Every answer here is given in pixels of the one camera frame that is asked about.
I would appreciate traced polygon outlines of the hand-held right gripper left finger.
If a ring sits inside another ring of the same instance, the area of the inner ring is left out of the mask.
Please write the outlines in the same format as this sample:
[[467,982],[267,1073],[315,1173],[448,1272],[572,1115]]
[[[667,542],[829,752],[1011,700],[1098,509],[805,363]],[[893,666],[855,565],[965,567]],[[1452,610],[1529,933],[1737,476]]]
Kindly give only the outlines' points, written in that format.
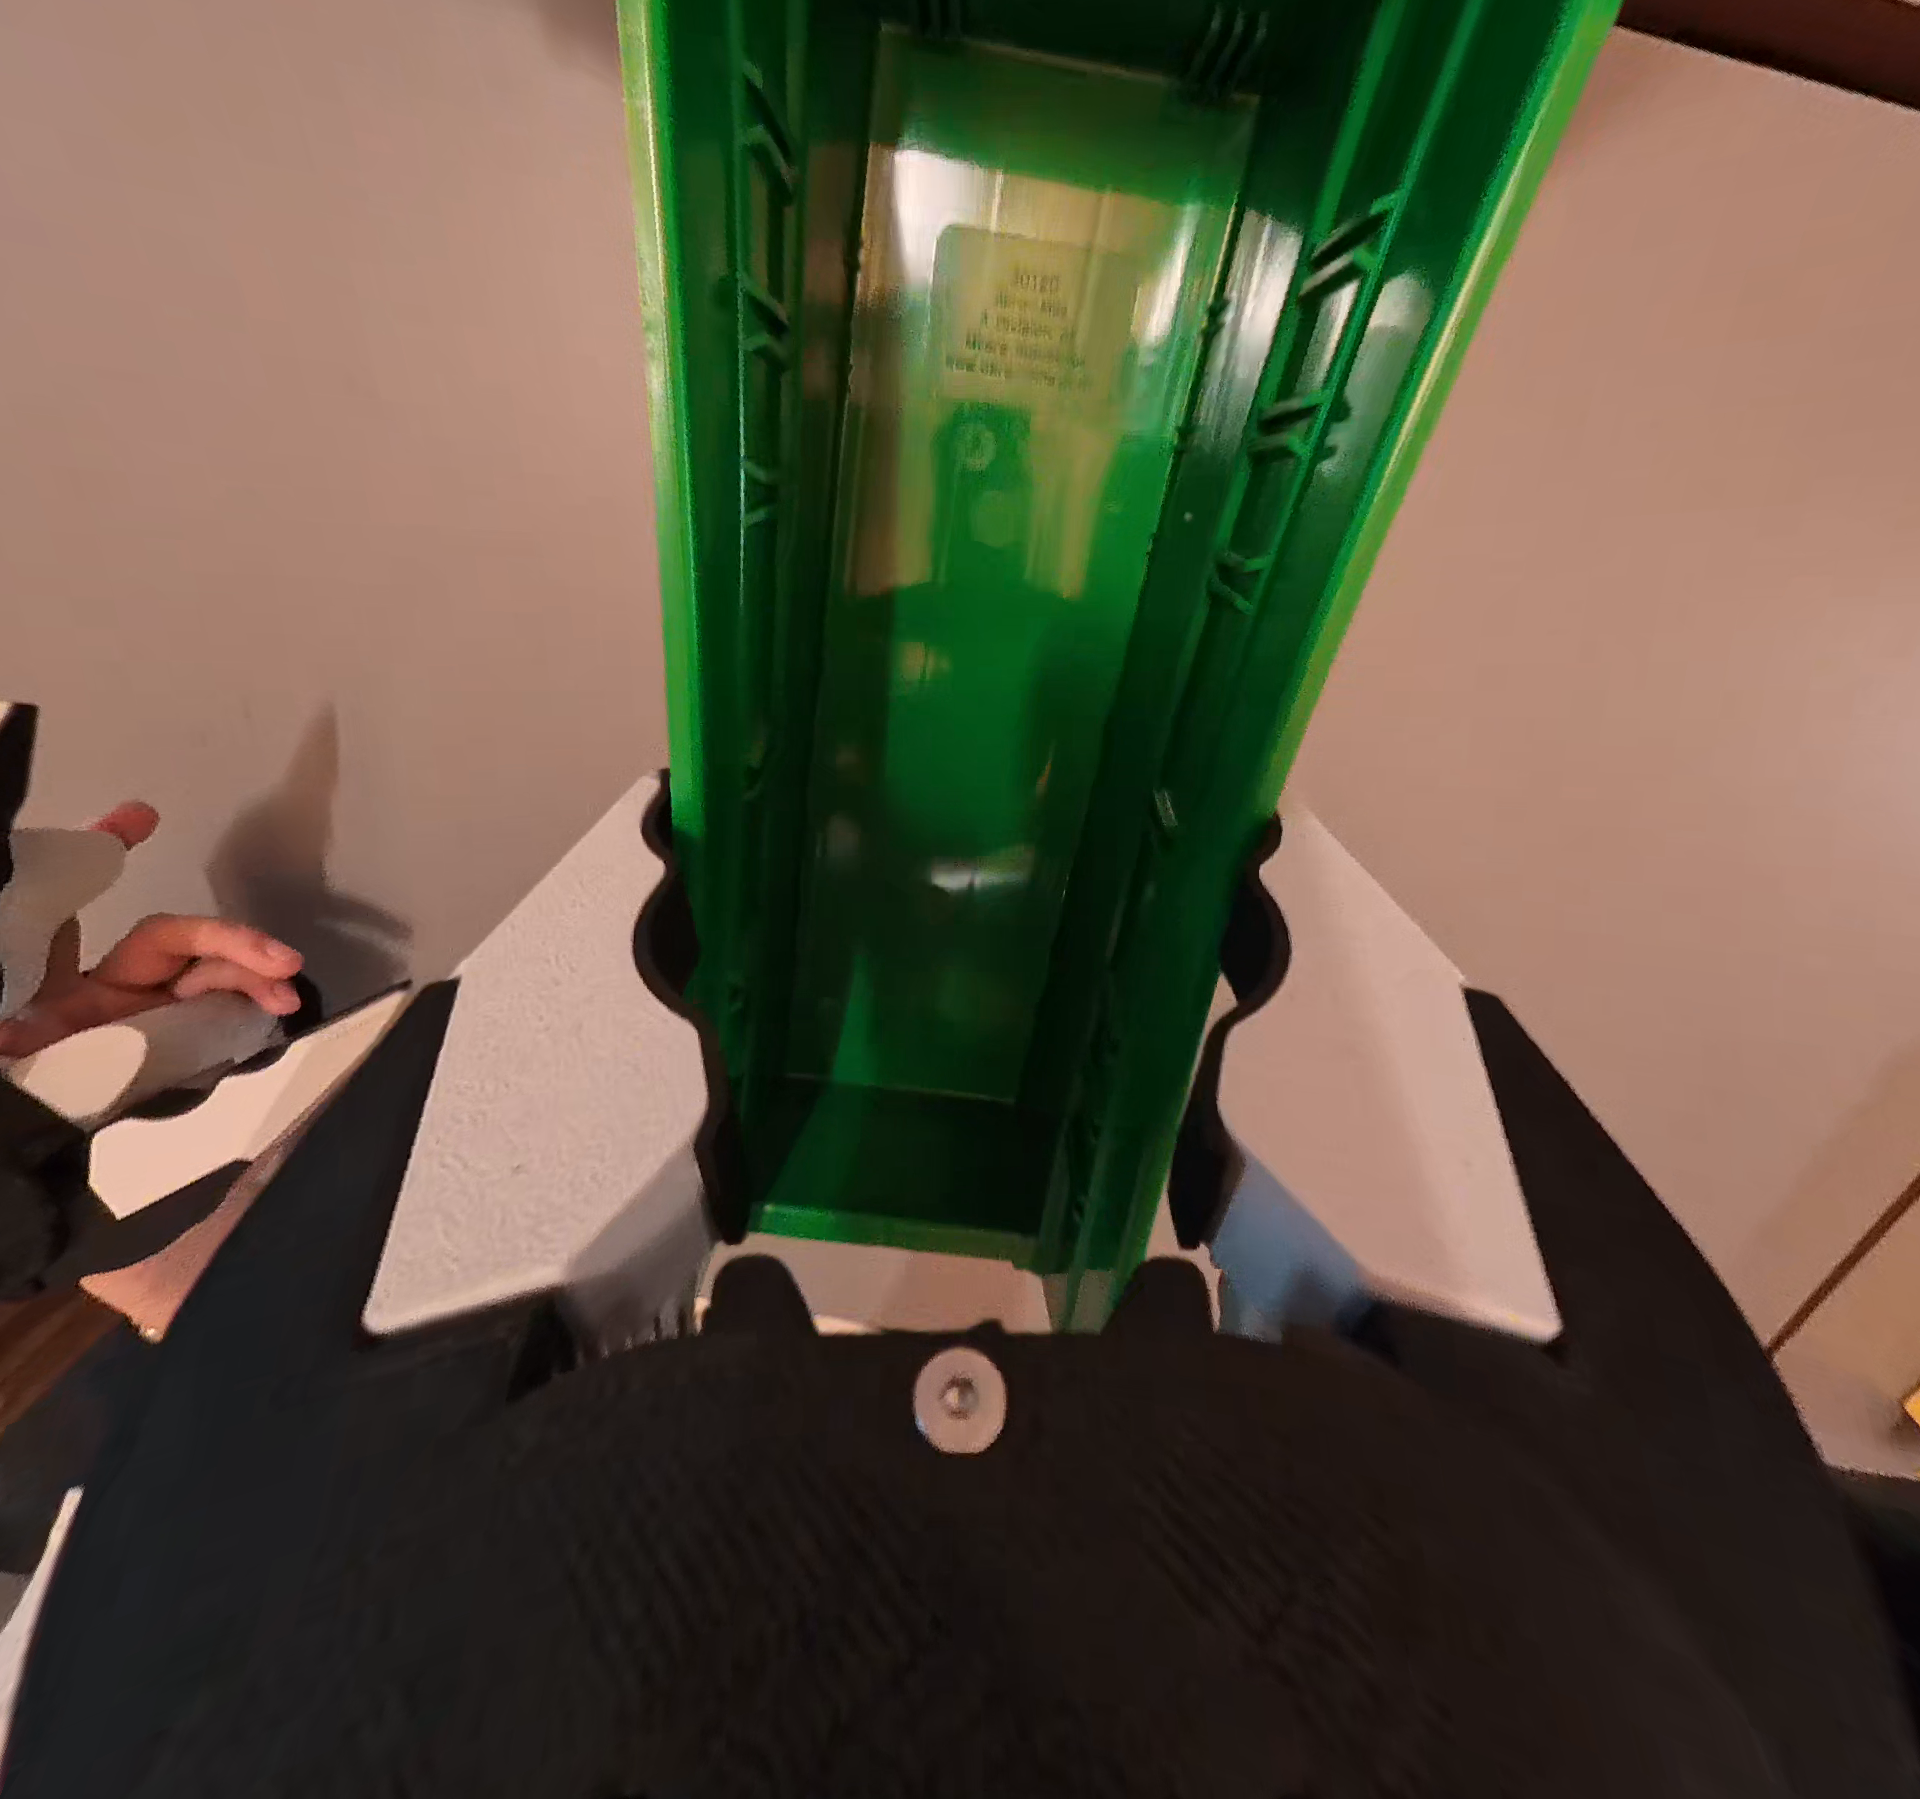
[[454,970],[370,1334],[528,1300],[576,1336],[694,1327],[720,1079],[635,948],[672,889],[664,815],[667,775],[637,780]]

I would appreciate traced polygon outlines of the green plastic bin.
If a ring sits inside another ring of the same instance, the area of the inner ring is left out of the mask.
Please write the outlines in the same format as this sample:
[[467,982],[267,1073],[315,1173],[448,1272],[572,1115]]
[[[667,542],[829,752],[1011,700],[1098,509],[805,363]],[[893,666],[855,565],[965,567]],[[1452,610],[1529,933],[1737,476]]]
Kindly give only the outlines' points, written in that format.
[[728,1237],[1105,1320],[1618,7],[615,0]]

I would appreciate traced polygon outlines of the person's left forearm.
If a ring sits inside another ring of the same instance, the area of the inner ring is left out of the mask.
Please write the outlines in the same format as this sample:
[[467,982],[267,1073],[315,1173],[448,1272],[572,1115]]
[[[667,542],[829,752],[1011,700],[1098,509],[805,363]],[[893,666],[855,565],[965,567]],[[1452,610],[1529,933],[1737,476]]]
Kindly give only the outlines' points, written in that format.
[[154,1257],[138,1258],[115,1274],[109,1296],[101,1290],[100,1300],[113,1304],[138,1339],[161,1343],[194,1285],[251,1211],[251,1201],[242,1202],[239,1194],[231,1194],[203,1221],[171,1241]]

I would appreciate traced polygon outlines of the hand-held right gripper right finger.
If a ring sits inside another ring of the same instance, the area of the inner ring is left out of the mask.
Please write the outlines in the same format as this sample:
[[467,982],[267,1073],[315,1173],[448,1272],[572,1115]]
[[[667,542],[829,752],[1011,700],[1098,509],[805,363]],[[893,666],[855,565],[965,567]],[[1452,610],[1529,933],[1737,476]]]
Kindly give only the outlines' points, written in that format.
[[1309,810],[1277,812],[1234,883],[1215,999],[1168,1210],[1225,1331],[1407,1307],[1559,1336],[1466,985]]

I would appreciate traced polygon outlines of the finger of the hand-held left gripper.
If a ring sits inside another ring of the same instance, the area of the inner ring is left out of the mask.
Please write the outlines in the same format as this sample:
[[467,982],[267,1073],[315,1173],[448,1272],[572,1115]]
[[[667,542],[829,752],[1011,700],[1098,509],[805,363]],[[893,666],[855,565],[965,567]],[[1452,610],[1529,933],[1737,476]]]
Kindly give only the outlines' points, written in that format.
[[88,1140],[86,1187],[115,1220],[228,1164],[251,1164],[349,1080],[411,1002],[398,985],[323,1021],[264,1065],[222,1077],[171,1118],[122,1118]]
[[91,834],[19,829],[34,755],[32,704],[2,707],[2,1017],[16,1016],[46,974],[56,931],[91,899]]

